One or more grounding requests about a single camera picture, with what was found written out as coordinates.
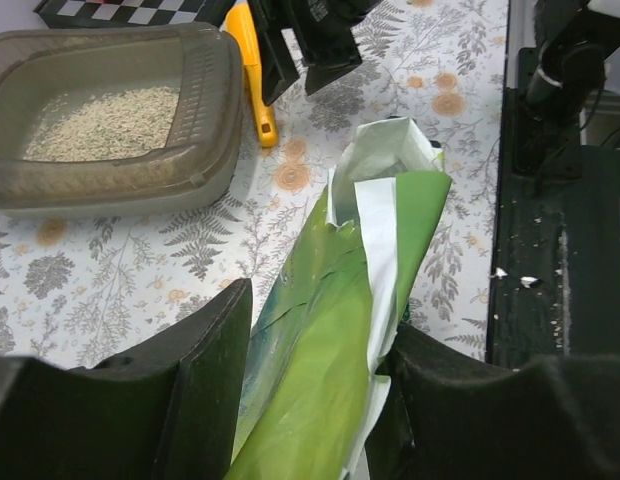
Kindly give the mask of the grey litter box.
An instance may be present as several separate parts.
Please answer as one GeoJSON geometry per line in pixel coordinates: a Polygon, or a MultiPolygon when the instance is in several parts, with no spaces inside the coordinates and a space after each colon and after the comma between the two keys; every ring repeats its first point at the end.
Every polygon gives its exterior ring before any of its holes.
{"type": "Polygon", "coordinates": [[[0,212],[161,213],[228,189],[243,62],[206,23],[0,34],[0,212]]]}

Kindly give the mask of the yellow plastic scoop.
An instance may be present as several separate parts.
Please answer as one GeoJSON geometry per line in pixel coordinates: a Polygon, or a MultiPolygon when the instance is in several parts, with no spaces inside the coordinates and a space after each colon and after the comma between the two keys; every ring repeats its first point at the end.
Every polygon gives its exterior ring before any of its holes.
{"type": "Polygon", "coordinates": [[[262,63],[256,29],[247,3],[233,6],[225,19],[226,31],[239,45],[254,115],[257,136],[264,148],[277,145],[274,111],[262,99],[262,63]]]}

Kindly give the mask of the floral table mat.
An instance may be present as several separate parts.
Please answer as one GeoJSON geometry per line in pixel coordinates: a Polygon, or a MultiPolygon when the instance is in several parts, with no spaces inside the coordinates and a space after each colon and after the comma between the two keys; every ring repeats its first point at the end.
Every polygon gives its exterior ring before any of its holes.
{"type": "Polygon", "coordinates": [[[410,116],[442,145],[447,204],[410,321],[485,352],[508,5],[386,1],[357,28],[363,63],[275,104],[279,142],[251,120],[229,193],[174,215],[17,221],[0,215],[0,354],[91,366],[201,308],[233,280],[261,305],[357,126],[410,116]]]}

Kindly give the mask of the black white chessboard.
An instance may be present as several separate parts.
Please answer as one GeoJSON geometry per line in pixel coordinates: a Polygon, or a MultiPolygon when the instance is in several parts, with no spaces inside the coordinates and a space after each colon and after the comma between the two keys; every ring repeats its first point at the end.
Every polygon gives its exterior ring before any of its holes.
{"type": "Polygon", "coordinates": [[[48,28],[145,27],[207,22],[221,26],[233,0],[40,1],[34,12],[48,28]]]}

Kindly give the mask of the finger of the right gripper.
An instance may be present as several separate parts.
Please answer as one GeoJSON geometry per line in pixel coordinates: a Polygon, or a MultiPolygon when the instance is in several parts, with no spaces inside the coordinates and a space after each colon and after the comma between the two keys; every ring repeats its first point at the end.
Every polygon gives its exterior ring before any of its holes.
{"type": "Polygon", "coordinates": [[[298,71],[283,36],[291,28],[285,1],[250,0],[262,65],[261,97],[271,106],[298,79],[298,71]]]}
{"type": "Polygon", "coordinates": [[[313,95],[361,63],[352,28],[362,22],[361,1],[291,0],[284,11],[307,67],[305,90],[313,95]]]}

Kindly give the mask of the green cat litter bag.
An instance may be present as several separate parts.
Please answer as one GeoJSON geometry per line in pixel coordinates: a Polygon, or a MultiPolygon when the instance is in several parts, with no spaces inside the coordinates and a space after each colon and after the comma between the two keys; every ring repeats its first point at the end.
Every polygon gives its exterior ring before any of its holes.
{"type": "Polygon", "coordinates": [[[359,126],[253,327],[231,479],[348,479],[451,185],[408,117],[359,126]]]}

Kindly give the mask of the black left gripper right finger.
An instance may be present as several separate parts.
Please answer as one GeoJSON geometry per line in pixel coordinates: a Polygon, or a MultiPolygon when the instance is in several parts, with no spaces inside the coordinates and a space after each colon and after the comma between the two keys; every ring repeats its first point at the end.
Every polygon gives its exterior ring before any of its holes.
{"type": "Polygon", "coordinates": [[[383,479],[620,479],[620,356],[520,370],[401,325],[379,419],[383,479]]]}

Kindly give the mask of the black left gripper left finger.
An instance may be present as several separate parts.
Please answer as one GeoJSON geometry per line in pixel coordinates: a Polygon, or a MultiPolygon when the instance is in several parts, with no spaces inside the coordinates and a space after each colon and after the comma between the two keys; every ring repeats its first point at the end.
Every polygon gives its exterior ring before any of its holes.
{"type": "Polygon", "coordinates": [[[252,314],[234,281],[93,368],[0,357],[0,479],[221,479],[252,314]]]}

